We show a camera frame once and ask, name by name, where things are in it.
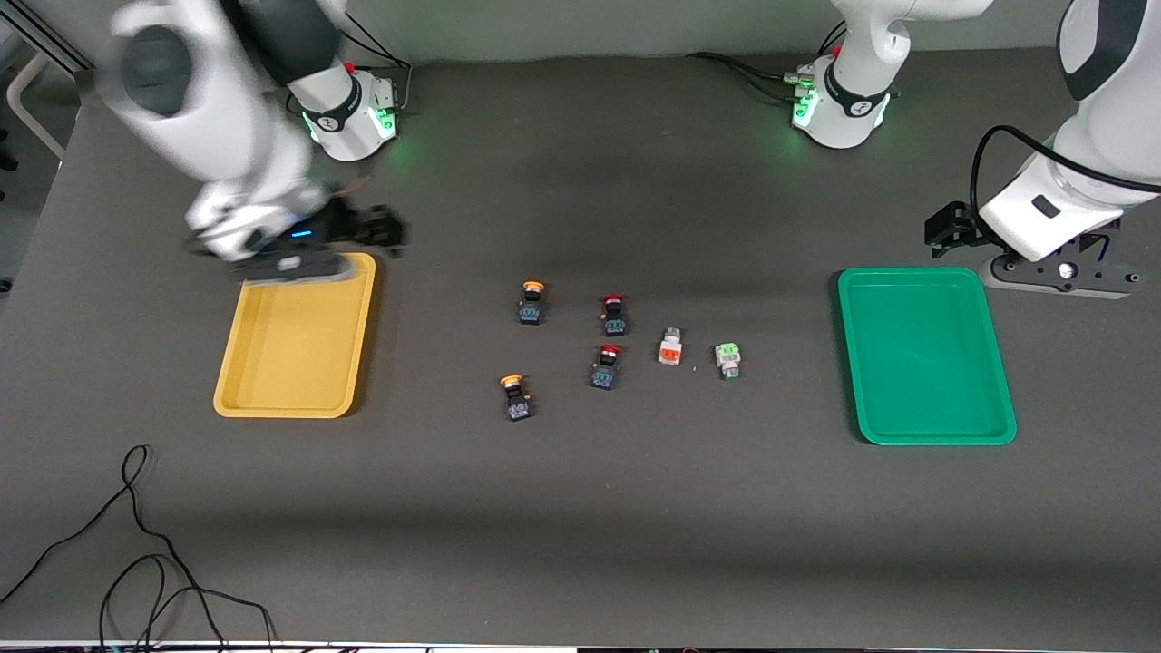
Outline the green plastic tray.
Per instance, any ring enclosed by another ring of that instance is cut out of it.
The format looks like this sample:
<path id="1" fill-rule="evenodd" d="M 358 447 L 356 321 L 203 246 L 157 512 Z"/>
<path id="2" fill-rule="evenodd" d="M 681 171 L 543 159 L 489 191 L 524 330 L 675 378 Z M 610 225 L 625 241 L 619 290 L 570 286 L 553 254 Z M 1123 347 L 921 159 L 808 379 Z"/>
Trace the green plastic tray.
<path id="1" fill-rule="evenodd" d="M 861 266 L 836 281 L 854 418 L 880 446 L 1002 446 L 1017 422 L 974 272 Z"/>

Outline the yellow plastic tray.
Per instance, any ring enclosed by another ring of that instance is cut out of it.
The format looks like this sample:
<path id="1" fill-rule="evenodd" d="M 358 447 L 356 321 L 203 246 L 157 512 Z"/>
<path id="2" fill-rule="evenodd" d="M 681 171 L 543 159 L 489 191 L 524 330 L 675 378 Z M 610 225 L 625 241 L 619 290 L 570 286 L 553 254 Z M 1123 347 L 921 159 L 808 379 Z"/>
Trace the yellow plastic tray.
<path id="1" fill-rule="evenodd" d="M 214 408 L 228 418 L 336 419 L 356 397 L 377 260 L 345 254 L 349 277 L 244 282 L 221 359 Z"/>

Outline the black metal rail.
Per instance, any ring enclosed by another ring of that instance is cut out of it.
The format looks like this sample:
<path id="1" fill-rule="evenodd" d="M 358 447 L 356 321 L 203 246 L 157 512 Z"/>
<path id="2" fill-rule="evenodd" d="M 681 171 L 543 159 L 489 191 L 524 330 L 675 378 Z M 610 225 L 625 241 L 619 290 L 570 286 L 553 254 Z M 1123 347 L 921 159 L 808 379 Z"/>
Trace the black metal rail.
<path id="1" fill-rule="evenodd" d="M 16 1 L 0 3 L 0 24 L 8 26 L 14 34 L 19 34 L 38 53 L 46 55 L 46 59 L 71 77 L 93 69 L 91 58 L 71 45 L 55 26 L 50 26 L 29 5 Z"/>

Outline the white tubular frame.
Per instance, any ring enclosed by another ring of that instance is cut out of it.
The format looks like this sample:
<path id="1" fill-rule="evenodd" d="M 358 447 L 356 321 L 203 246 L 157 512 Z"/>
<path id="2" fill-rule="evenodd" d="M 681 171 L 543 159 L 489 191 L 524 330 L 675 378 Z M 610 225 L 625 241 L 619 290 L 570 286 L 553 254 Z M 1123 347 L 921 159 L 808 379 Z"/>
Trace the white tubular frame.
<path id="1" fill-rule="evenodd" d="M 55 136 L 38 120 L 34 119 L 33 112 L 29 112 L 24 106 L 26 88 L 33 85 L 34 80 L 44 71 L 48 63 L 49 57 L 46 57 L 46 53 L 33 55 L 33 59 L 26 63 L 19 70 L 13 81 L 9 82 L 7 91 L 5 91 L 5 102 L 7 102 L 13 115 L 26 125 L 26 129 L 33 132 L 33 136 L 36 136 L 49 149 L 49 152 L 55 155 L 58 162 L 63 162 L 63 156 L 66 153 L 65 146 L 58 139 L 55 139 Z"/>

